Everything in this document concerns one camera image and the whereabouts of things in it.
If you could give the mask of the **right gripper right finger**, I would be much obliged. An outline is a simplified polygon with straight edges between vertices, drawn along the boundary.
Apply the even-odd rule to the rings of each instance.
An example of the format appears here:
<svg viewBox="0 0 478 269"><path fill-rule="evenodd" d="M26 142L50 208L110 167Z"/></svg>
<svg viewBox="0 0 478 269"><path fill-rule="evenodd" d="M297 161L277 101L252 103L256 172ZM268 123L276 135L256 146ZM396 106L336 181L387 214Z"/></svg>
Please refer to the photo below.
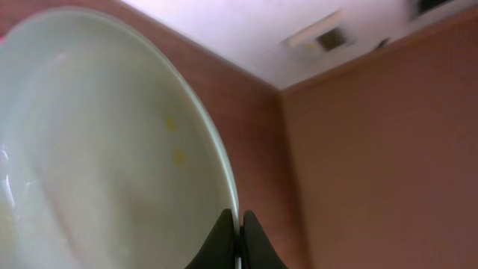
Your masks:
<svg viewBox="0 0 478 269"><path fill-rule="evenodd" d="M243 269L288 269L274 250L253 211L245 211L243 214L240 257Z"/></svg>

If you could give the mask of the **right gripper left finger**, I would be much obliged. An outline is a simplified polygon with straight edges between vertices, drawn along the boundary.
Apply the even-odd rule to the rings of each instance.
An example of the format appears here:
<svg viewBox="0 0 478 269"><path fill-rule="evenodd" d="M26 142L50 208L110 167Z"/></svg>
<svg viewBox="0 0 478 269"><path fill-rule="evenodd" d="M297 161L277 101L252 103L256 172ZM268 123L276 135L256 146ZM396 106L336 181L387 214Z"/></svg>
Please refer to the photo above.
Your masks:
<svg viewBox="0 0 478 269"><path fill-rule="evenodd" d="M235 266L235 228L231 209L224 209L186 269L232 269Z"/></svg>

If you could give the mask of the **light green plate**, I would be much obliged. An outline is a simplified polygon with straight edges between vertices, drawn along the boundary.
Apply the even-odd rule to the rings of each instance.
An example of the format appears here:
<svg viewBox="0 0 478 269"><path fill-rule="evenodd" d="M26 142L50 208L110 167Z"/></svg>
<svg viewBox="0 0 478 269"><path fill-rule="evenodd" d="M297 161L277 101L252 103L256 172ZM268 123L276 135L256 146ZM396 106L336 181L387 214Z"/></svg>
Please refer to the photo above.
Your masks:
<svg viewBox="0 0 478 269"><path fill-rule="evenodd" d="M1 266L185 268L238 193L208 112L123 21L59 7L1 44Z"/></svg>

